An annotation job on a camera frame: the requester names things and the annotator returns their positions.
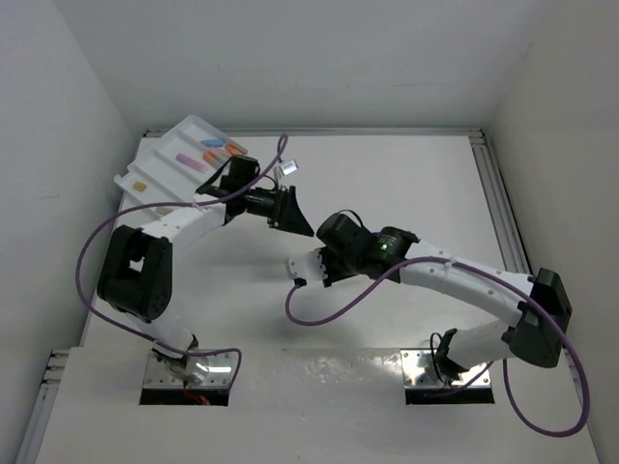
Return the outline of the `purple pink highlighter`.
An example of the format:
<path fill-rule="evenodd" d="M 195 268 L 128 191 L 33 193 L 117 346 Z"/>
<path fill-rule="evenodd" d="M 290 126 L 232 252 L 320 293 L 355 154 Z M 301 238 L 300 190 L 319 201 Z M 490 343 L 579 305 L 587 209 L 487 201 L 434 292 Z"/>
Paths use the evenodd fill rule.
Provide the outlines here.
<path fill-rule="evenodd" d="M 208 167 L 205 164 L 182 153 L 178 153 L 175 159 L 186 167 L 199 173 L 205 173 L 208 170 Z"/>

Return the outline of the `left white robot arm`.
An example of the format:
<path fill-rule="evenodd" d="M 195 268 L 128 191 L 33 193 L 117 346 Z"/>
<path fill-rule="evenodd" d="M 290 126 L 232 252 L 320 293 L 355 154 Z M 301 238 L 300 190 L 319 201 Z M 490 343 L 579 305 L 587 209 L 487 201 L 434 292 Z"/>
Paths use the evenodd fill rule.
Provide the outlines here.
<path fill-rule="evenodd" d="M 112 232 L 97 295 L 136 323 L 160 361 L 182 369 L 199 355 L 196 336 L 168 308 L 175 260 L 185 248 L 242 214 L 266 218 L 279 231 L 312 236 L 296 189 L 261 188 L 260 176 L 256 159 L 233 156 L 196 189 L 191 202 L 169 202 L 163 217 Z"/>

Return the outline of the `orange capped white highlighter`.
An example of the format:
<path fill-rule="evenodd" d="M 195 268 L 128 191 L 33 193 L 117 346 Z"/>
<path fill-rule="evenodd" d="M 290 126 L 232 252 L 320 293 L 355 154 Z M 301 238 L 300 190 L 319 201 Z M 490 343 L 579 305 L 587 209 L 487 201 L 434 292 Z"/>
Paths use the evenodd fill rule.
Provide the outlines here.
<path fill-rule="evenodd" d="M 212 162 L 222 162 L 222 157 L 214 154 L 213 152 L 207 151 L 203 153 L 203 159 L 209 163 Z"/>

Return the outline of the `blue highlighter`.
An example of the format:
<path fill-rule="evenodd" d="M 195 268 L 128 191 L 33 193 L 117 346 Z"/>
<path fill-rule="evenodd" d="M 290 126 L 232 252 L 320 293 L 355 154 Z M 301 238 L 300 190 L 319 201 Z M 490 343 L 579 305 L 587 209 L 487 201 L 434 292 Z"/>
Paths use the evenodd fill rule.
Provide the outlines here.
<path fill-rule="evenodd" d="M 202 140 L 201 144 L 204 145 L 205 147 L 220 148 L 220 147 L 224 147 L 226 142 L 225 142 L 224 139 L 217 138 L 217 139 L 205 139 L 205 140 Z"/>

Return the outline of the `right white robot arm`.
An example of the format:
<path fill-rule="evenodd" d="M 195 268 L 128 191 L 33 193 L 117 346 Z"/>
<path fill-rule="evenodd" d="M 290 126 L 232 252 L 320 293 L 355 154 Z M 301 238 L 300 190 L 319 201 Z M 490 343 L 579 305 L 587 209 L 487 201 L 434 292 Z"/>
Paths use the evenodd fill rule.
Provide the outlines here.
<path fill-rule="evenodd" d="M 456 379 L 470 368 L 517 358 L 542 368 L 558 364 L 559 335 L 572 316 L 559 274 L 499 271 L 451 256 L 415 234 L 386 226 L 369 231 L 343 213 L 328 217 L 317 231 L 326 268 L 325 285 L 367 276 L 418 286 L 473 305 L 493 321 L 473 329 L 450 329 L 440 339 L 434 362 L 441 376 Z"/>

